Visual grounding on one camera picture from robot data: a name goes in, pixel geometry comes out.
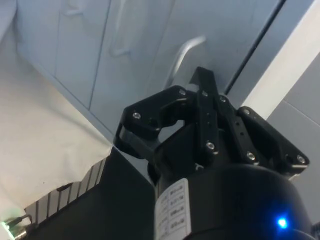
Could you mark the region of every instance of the sticker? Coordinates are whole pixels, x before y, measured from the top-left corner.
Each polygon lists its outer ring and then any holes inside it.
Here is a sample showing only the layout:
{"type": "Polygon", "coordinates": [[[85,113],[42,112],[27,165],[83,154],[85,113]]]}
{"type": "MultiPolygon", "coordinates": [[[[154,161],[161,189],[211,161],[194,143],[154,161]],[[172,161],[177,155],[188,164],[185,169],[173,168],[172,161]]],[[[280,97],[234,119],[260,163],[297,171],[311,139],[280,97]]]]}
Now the sticker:
{"type": "Polygon", "coordinates": [[[155,240],[183,240],[191,233],[188,180],[169,186],[155,203],[155,240]]]}

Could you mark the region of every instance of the gray wall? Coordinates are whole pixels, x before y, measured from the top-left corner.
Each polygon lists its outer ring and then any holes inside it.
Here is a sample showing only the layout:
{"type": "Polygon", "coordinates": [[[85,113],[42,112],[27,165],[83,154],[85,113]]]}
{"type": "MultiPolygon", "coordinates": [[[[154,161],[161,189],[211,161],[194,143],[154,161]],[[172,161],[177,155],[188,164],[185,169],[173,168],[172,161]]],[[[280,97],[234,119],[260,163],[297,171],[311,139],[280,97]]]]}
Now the gray wall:
{"type": "Polygon", "coordinates": [[[268,122],[310,159],[293,182],[310,219],[320,221],[320,54],[268,118],[268,122]]]}

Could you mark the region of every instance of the cabinet door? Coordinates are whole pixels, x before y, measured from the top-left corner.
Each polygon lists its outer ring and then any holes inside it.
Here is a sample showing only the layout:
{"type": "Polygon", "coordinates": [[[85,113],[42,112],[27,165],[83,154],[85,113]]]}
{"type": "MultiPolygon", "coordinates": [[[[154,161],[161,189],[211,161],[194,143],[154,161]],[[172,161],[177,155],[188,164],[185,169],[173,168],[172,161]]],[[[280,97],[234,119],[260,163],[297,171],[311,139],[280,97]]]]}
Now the cabinet door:
{"type": "Polygon", "coordinates": [[[90,111],[112,133],[123,109],[144,97],[173,3],[111,1],[90,111]]]}
{"type": "Polygon", "coordinates": [[[180,51],[185,57],[174,84],[186,85],[195,68],[213,70],[218,89],[231,82],[279,0],[176,0],[149,79],[149,94],[163,89],[181,46],[199,36],[205,42],[180,51]]]}
{"type": "Polygon", "coordinates": [[[60,0],[18,0],[18,48],[55,74],[60,0]]]}
{"type": "Polygon", "coordinates": [[[62,0],[56,78],[89,108],[109,0],[62,0]]]}

